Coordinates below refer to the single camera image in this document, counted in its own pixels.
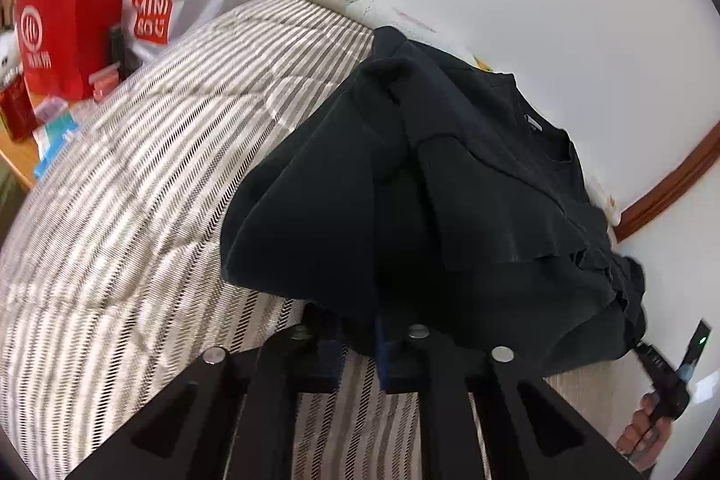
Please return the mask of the person right hand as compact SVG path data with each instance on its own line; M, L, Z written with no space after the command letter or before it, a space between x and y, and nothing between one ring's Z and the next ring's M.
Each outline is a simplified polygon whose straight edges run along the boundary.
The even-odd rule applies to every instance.
M615 442L617 452L629 457L641 473L652 471L672 433L671 419L663 417L655 423L650 421L654 408L654 397L644 395L639 408Z

